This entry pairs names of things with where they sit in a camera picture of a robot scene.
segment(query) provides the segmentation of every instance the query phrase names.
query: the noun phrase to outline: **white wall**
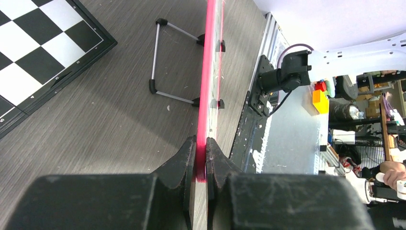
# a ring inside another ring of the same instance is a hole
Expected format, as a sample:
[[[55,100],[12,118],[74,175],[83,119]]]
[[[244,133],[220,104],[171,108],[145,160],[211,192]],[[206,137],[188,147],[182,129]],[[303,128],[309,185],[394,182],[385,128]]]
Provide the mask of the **white wall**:
[[[406,0],[254,0],[292,45],[328,50],[406,31]]]

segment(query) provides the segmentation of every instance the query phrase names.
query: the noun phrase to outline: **person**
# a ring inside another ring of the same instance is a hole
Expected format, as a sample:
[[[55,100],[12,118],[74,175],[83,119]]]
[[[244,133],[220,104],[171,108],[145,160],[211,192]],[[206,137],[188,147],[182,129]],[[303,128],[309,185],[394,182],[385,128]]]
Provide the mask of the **person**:
[[[406,163],[384,161],[371,169],[372,175],[382,172],[385,185],[396,190],[398,180],[406,180]],[[372,222],[377,230],[406,229],[406,202],[383,203],[368,209]]]

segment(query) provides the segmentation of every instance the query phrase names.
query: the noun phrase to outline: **chessboard border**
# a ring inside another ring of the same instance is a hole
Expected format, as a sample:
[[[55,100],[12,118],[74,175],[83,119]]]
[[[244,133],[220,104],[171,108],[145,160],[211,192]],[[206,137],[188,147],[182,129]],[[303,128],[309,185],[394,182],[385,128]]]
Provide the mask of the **chessboard border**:
[[[99,21],[86,9],[86,7],[79,1],[79,0],[66,0],[71,6],[74,4],[76,6],[76,10],[87,23],[91,22],[96,30],[97,34],[103,36],[105,42],[104,45],[100,46],[99,52],[93,55],[89,61],[85,62],[78,68],[73,68],[75,72],[69,73],[66,77],[60,79],[60,81],[55,82],[54,85],[49,88],[49,90],[43,93],[38,99],[34,102],[30,103],[30,105],[26,106],[25,108],[19,107],[20,105],[15,106],[14,109],[22,111],[22,113],[18,113],[9,120],[6,124],[0,126],[0,139],[3,138],[7,133],[12,131],[16,128],[21,122],[23,122],[29,115],[33,114],[37,109],[39,109],[42,105],[44,105],[47,101],[49,101],[56,93],[60,92],[61,89],[66,87],[69,83],[71,83],[75,78],[77,78],[81,73],[87,70],[90,66],[92,66],[96,61],[98,61],[101,57],[107,54],[110,50],[112,50],[118,43],[113,38],[113,36],[99,23]]]

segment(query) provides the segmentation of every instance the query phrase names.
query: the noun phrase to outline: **pink edge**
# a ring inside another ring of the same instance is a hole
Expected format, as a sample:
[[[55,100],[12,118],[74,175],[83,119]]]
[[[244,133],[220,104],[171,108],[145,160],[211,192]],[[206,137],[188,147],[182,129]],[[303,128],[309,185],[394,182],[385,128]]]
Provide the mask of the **pink edge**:
[[[207,1],[206,31],[204,36],[202,84],[200,87],[199,119],[196,136],[196,179],[198,182],[206,182],[206,141],[207,141],[207,114],[209,109],[208,94],[210,93],[210,78],[212,73],[212,50],[214,44],[212,37],[215,30],[215,7],[216,0]]]

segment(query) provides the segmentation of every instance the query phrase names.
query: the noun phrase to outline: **person's arm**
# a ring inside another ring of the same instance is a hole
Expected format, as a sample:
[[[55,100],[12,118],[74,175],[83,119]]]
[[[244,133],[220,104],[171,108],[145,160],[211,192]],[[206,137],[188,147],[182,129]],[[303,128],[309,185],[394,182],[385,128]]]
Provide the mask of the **person's arm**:
[[[380,165],[380,171],[385,173],[383,182],[385,185],[396,190],[396,183],[399,180],[406,180],[406,167],[404,164],[395,161],[384,161]]]

